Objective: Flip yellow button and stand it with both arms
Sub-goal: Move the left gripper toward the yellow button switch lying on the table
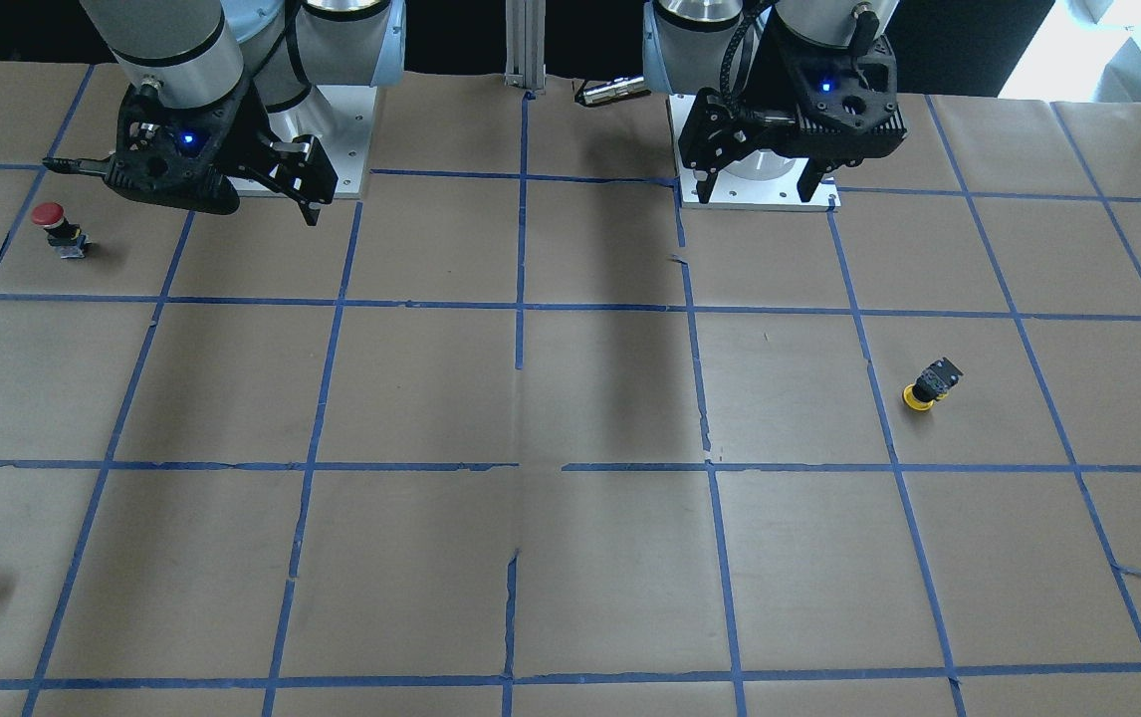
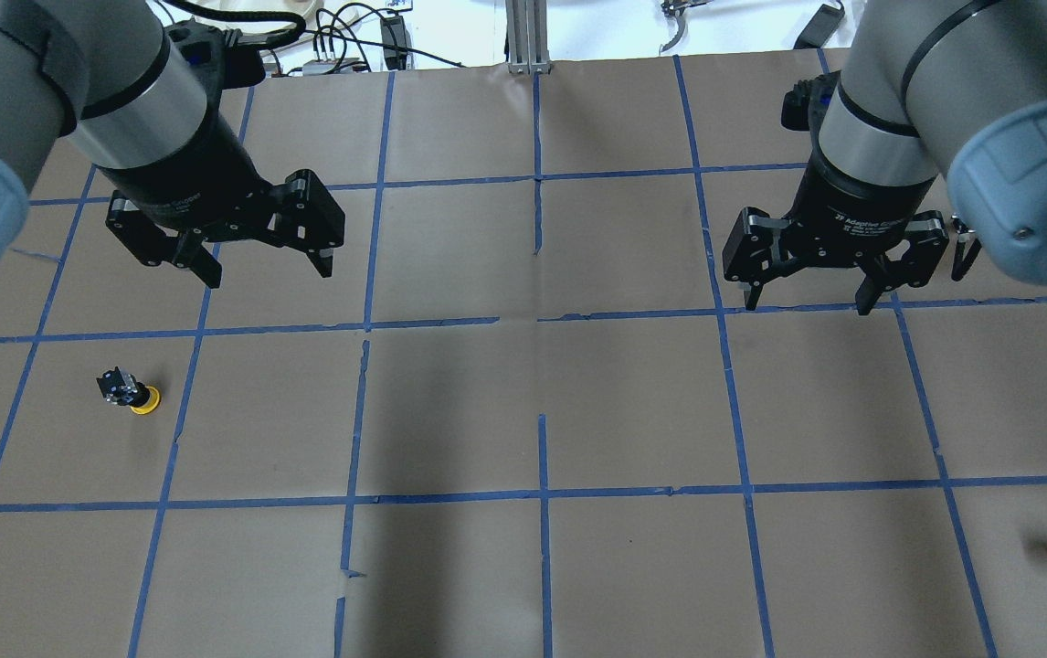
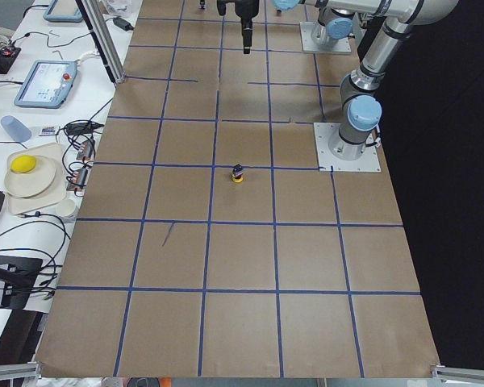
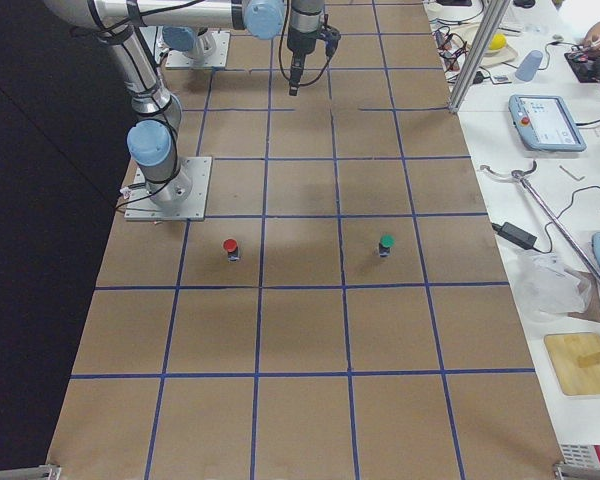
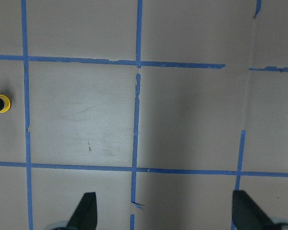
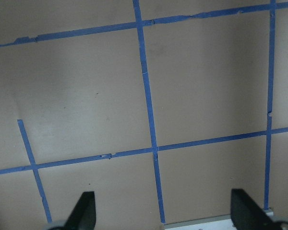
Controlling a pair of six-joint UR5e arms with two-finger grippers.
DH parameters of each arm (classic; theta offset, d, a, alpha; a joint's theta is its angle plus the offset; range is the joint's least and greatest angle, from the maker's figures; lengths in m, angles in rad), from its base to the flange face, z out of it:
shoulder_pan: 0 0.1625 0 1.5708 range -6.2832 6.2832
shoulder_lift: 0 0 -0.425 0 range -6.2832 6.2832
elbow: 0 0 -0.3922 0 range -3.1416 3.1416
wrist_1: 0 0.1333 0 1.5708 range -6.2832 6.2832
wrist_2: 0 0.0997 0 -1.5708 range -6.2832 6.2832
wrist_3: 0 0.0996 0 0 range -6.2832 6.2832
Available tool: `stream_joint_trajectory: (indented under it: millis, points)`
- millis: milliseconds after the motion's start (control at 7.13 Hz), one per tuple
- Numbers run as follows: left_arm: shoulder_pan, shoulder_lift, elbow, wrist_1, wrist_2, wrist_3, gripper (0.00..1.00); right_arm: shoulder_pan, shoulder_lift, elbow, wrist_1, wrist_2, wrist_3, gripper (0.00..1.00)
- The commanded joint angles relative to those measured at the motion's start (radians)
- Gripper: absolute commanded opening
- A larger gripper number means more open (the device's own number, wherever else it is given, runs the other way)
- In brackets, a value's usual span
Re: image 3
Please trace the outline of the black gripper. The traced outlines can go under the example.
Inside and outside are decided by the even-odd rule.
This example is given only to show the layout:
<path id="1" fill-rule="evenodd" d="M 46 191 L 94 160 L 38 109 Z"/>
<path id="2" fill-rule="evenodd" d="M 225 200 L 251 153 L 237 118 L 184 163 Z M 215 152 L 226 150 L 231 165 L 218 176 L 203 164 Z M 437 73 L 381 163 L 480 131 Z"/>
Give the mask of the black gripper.
<path id="1" fill-rule="evenodd" d="M 259 13 L 258 0 L 217 0 L 216 6 L 220 16 L 227 12 L 227 4 L 233 3 L 236 15 L 242 19 L 243 54 L 248 55 L 252 47 L 252 19 Z"/>

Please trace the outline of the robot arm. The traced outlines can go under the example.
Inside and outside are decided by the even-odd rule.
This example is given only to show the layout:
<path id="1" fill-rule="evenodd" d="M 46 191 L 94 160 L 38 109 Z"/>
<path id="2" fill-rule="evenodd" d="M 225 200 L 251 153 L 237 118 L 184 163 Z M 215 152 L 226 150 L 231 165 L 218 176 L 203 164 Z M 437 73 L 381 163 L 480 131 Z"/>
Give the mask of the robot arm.
<path id="1" fill-rule="evenodd" d="M 315 7 L 319 13 L 311 31 L 311 39 L 318 46 L 335 44 L 343 38 L 348 38 L 353 32 L 355 12 L 332 8 L 328 6 L 328 1 L 274 0 L 273 4 L 279 11 L 291 10 L 299 4 Z"/>
<path id="2" fill-rule="evenodd" d="M 305 1 L 319 9 L 315 42 L 340 40 L 348 35 L 352 16 L 364 13 L 385 17 L 382 29 L 375 36 L 358 68 L 347 74 L 340 84 L 343 118 L 338 132 L 329 143 L 330 152 L 341 160 L 359 159 L 366 141 L 381 118 L 382 107 L 373 94 L 385 76 L 387 65 L 401 44 L 411 35 L 414 26 L 428 25 L 446 17 L 456 1 Z"/>

